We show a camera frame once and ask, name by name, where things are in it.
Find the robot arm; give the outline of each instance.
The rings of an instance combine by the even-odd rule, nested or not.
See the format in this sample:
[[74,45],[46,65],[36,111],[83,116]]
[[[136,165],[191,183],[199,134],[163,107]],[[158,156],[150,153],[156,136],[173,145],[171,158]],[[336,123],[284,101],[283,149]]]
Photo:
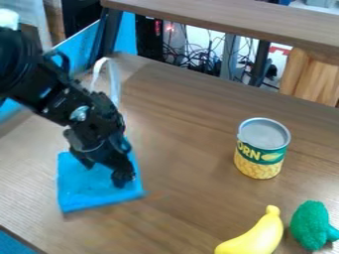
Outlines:
[[89,92],[70,79],[68,59],[61,56],[62,67],[22,32],[0,28],[0,96],[69,127],[63,136],[72,155],[88,169],[96,163],[112,169],[114,185],[122,188],[135,175],[122,115],[105,93]]

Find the floor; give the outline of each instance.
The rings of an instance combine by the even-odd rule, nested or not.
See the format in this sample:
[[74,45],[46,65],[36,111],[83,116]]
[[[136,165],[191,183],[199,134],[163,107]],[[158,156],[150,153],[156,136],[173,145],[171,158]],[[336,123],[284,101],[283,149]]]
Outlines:
[[[332,8],[321,8],[321,7],[308,6],[304,3],[303,0],[296,0],[290,4],[290,7],[308,9],[308,10],[317,11],[317,12],[326,12],[326,13],[339,15],[339,2],[336,2],[336,4]],[[191,27],[191,26],[187,27],[187,36],[191,44],[196,44],[196,45],[202,46],[203,48],[208,48],[209,36],[210,36],[211,40],[215,41],[215,43],[213,44],[213,47],[215,47],[214,51],[217,54],[217,56],[220,58],[222,58],[222,54],[223,54],[224,41],[221,39],[224,37],[224,35],[225,35],[224,33],[217,32],[217,31],[210,31],[210,33],[208,33],[206,29],[201,29],[201,28],[196,28],[196,27]],[[242,37],[238,56],[239,57],[247,56],[249,54],[250,60],[253,61],[255,59],[258,42],[259,42],[258,40],[254,40],[254,46],[249,53],[249,47],[246,45],[247,44],[246,38]],[[291,49],[291,46],[287,46],[287,45],[281,45],[281,44],[271,45],[271,52],[269,54],[269,58],[273,60],[273,64],[277,67],[278,75],[274,80],[269,80],[266,78],[265,79],[266,83],[279,87],[280,79],[283,75],[284,66],[285,66],[287,55],[290,49]],[[249,80],[248,77],[244,78],[245,83],[248,82],[248,80]],[[264,85],[262,85],[262,89],[277,91],[276,89],[273,89],[273,88],[270,88]]]

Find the toy banana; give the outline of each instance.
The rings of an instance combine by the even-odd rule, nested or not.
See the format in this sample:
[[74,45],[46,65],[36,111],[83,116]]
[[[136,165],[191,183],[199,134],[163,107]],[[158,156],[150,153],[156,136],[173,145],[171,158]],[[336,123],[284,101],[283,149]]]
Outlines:
[[283,237],[281,211],[273,205],[266,214],[245,234],[221,243],[215,254],[272,254]]

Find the toy broccoli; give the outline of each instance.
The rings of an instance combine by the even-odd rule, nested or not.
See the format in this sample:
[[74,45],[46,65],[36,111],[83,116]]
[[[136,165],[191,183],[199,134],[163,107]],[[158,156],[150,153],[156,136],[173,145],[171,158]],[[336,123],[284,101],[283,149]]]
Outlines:
[[293,237],[307,250],[321,249],[327,241],[339,239],[339,231],[329,224],[325,205],[319,201],[307,201],[294,213],[290,226]]

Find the corn can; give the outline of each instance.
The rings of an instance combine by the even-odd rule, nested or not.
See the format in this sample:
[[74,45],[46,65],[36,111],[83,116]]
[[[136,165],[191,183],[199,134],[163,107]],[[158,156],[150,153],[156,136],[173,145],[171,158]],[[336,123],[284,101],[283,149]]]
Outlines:
[[251,118],[239,126],[234,163],[253,179],[271,179],[282,169],[290,133],[280,122]]

